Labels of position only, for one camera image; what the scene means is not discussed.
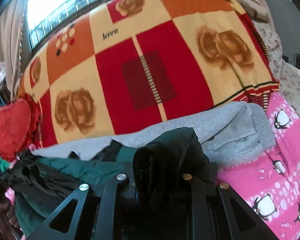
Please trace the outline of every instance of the metal screw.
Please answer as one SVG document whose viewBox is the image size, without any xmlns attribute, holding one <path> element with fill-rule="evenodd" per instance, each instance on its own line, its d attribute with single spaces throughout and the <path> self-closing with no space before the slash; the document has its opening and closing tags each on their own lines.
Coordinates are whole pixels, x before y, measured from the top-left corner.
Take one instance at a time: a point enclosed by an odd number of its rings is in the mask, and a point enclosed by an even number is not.
<svg viewBox="0 0 300 240">
<path fill-rule="evenodd" d="M 85 191 L 89 188 L 89 185 L 88 184 L 81 184 L 80 187 L 79 187 L 79 190 L 81 191 Z"/>
<path fill-rule="evenodd" d="M 117 175 L 117 179 L 118 180 L 124 180 L 124 179 L 126 179 L 126 177 L 127 176 L 125 174 L 123 174 L 123 173 L 120 173 L 120 174 Z"/>
<path fill-rule="evenodd" d="M 221 183 L 220 183 L 220 188 L 221 188 L 221 189 L 228 189 L 229 187 L 230 187 L 229 184 L 226 183 L 226 182 L 221 182 Z"/>
<path fill-rule="evenodd" d="M 192 176 L 191 176 L 190 174 L 186 173 L 186 174 L 183 174 L 183 175 L 182 175 L 182 178 L 183 178 L 184 180 L 190 180 L 190 179 L 192 179 Z"/>
</svg>

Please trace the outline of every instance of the beige curtain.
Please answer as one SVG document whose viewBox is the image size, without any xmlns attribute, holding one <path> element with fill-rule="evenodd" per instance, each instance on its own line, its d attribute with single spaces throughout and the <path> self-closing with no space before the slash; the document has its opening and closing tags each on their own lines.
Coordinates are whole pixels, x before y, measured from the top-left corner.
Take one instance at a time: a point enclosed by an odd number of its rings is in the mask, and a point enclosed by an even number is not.
<svg viewBox="0 0 300 240">
<path fill-rule="evenodd" d="M 6 82 L 11 100 L 20 72 L 20 42 L 27 2 L 28 0 L 12 0 L 0 16 L 0 61 L 5 63 Z"/>
</svg>

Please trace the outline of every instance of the pink blanket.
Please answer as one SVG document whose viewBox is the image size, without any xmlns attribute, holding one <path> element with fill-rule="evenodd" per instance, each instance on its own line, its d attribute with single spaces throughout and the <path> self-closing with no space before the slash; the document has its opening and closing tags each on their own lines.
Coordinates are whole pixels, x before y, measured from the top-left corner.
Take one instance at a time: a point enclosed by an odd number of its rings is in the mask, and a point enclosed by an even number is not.
<svg viewBox="0 0 300 240">
<path fill-rule="evenodd" d="M 275 92 L 267 116 L 277 145 L 251 163 L 219 170 L 279 239 L 300 236 L 300 119 Z"/>
</svg>

